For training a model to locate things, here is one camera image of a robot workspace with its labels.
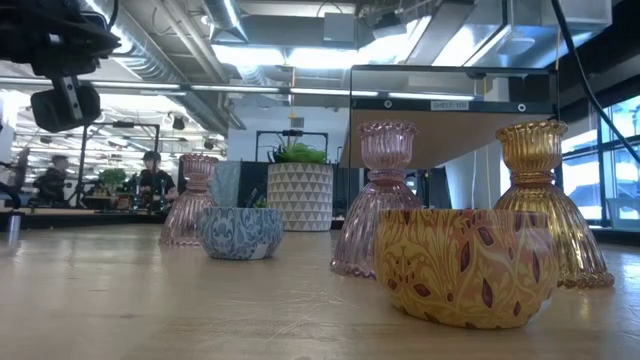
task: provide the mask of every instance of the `pink glass candle holder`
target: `pink glass candle holder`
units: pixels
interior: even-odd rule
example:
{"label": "pink glass candle holder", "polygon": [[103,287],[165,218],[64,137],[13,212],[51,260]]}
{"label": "pink glass candle holder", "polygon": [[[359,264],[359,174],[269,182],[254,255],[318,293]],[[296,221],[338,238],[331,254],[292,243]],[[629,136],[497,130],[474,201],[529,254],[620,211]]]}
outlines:
{"label": "pink glass candle holder", "polygon": [[160,243],[168,245],[200,245],[200,218],[205,208],[216,206],[209,192],[218,159],[187,154],[180,157],[187,191],[174,201],[160,234]]}
{"label": "pink glass candle holder", "polygon": [[330,268],[342,275],[375,278],[373,239],[378,213],[387,209],[419,209],[420,200],[404,184],[411,161],[415,125],[407,122],[366,123],[358,127],[362,158],[371,169],[370,182],[351,205]]}

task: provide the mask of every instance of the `ceiling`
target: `ceiling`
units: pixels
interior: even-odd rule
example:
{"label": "ceiling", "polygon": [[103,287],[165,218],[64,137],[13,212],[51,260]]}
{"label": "ceiling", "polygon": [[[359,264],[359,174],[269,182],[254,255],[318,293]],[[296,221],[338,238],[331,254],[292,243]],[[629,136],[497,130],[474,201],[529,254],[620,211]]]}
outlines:
{"label": "ceiling", "polygon": [[[90,9],[99,11],[106,17],[111,14],[112,0],[80,1],[85,1]],[[557,24],[551,21],[548,1],[544,0],[515,0],[515,6],[507,8],[503,8],[505,2],[502,0],[236,1],[240,9],[240,26],[244,24],[249,29],[252,23],[262,24],[259,29],[261,41],[278,43],[276,47],[252,43],[251,38],[248,44],[233,46],[220,42],[219,39],[224,39],[224,36],[216,37],[218,35],[214,33],[212,38],[211,19],[207,16],[210,11],[205,5],[206,2],[211,1],[122,0],[122,11],[114,32],[123,38],[123,48],[110,60],[102,61],[102,67],[98,71],[83,78],[134,82],[247,84],[249,80],[246,68],[251,67],[259,74],[261,81],[270,86],[348,89],[353,83],[354,90],[473,94],[476,91],[473,83],[443,77],[442,74],[400,71],[354,72],[353,79],[350,79],[349,68],[357,63],[545,67],[565,51],[560,48],[556,52]],[[179,24],[178,29],[172,27],[167,13],[157,8],[158,4],[170,8],[171,3],[178,6],[177,10],[169,11],[173,22],[178,19],[177,22],[180,23],[178,13],[182,13],[189,19],[190,26]],[[565,1],[564,6],[575,40],[581,44],[608,25],[611,1],[578,3]],[[375,39],[374,29],[380,16],[389,12],[397,14],[399,24],[384,29],[400,31]],[[318,30],[318,26],[326,25],[323,18],[329,21],[340,13],[351,14],[351,17],[347,16],[347,20],[351,22],[354,16],[357,19],[354,25],[356,31],[351,42],[337,44],[336,41],[328,41],[325,38],[324,46],[306,53],[303,53],[299,46],[287,46],[286,41],[302,41],[304,36]],[[340,21],[335,26],[342,26],[343,23]],[[299,31],[296,35],[295,31],[285,26],[288,23],[295,23],[300,29],[308,27],[309,31]],[[179,32],[185,33],[186,37],[179,36]],[[185,43],[185,38],[189,39],[189,46]],[[505,54],[505,48],[512,45],[514,39],[521,38],[533,39],[533,46],[521,54]],[[206,44],[207,49],[203,50],[198,44]],[[254,48],[260,48],[263,52],[246,51]],[[231,56],[225,55],[223,50],[232,51]],[[238,56],[238,53],[233,51],[244,52],[241,53],[242,56]],[[282,63],[278,62],[278,56],[283,59]],[[292,70],[291,67],[287,67],[291,64],[302,65]],[[28,66],[8,63],[0,64],[0,75],[33,76]],[[37,90],[27,87],[7,89],[18,90],[22,94],[30,94]],[[325,132],[331,133],[330,147],[337,148],[333,141],[337,144],[344,140],[348,119],[345,113],[348,100],[345,97],[310,95],[291,98],[282,95],[216,93],[197,93],[195,96],[194,93],[187,93],[185,96],[165,97],[162,94],[143,96],[139,91],[124,93],[132,97],[104,93],[104,117],[101,121],[124,120],[136,124],[160,125],[161,138],[164,139],[160,142],[161,151],[167,155],[204,151],[225,158],[227,141],[223,139],[228,139],[233,133],[241,134],[241,137],[248,139],[247,143],[255,143],[255,133],[258,130],[280,131],[288,128],[288,115],[291,113],[292,105],[296,115],[300,114],[299,116],[308,119],[305,131],[324,129]],[[186,116],[187,127],[184,131],[172,129],[170,112]],[[39,143],[42,131],[36,136],[38,129],[33,122],[28,102],[25,102],[19,113],[19,135],[14,146],[18,150],[20,146],[31,141],[33,146],[39,144],[38,147],[77,150],[79,142],[76,136],[79,131],[69,132],[68,135],[71,136],[66,138],[54,137],[51,144],[44,146]],[[104,133],[103,136],[94,135],[95,138],[89,145],[105,153],[135,151],[135,158],[138,159],[140,151],[153,147],[151,134],[142,128],[105,127],[101,131]],[[115,137],[129,137],[127,147],[114,145],[109,138]],[[203,149],[203,141],[209,137],[217,139],[213,151]],[[237,146],[228,146],[229,158],[245,157],[243,151],[235,150],[239,149]],[[336,149],[329,150],[329,159],[336,158]],[[49,152],[43,151],[42,154],[47,155],[55,150],[47,151]],[[234,156],[234,151],[243,155]],[[46,163],[47,158],[48,155],[42,157],[42,165]],[[137,169],[140,162],[135,161]],[[134,161],[120,164],[134,166]]]}

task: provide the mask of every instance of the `white geometric planter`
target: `white geometric planter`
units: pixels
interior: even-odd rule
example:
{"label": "white geometric planter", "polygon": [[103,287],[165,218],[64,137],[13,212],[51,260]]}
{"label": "white geometric planter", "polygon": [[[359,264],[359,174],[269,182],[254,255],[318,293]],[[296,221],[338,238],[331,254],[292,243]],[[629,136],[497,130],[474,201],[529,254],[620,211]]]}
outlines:
{"label": "white geometric planter", "polygon": [[333,214],[331,165],[269,165],[267,207],[282,210],[285,231],[328,231]]}

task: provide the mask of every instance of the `blue patterned bowl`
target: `blue patterned bowl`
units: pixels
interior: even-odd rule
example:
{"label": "blue patterned bowl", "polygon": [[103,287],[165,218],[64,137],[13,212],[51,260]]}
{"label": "blue patterned bowl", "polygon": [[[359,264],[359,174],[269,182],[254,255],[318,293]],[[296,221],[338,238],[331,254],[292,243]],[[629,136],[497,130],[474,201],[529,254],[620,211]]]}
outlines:
{"label": "blue patterned bowl", "polygon": [[282,241],[282,211],[209,207],[202,215],[202,247],[214,259],[271,257]]}

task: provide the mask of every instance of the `desk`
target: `desk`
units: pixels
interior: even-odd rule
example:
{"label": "desk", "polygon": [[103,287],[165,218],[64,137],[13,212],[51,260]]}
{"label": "desk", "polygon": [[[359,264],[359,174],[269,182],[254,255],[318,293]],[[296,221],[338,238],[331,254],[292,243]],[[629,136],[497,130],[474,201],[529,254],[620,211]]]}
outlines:
{"label": "desk", "polygon": [[331,273],[338,232],[287,233],[275,258],[229,262],[199,248],[161,247],[160,229],[23,232],[19,253],[0,257],[0,358],[617,360],[640,354],[634,248],[603,246],[615,290],[559,290],[525,328],[473,331],[405,316],[375,282]]}

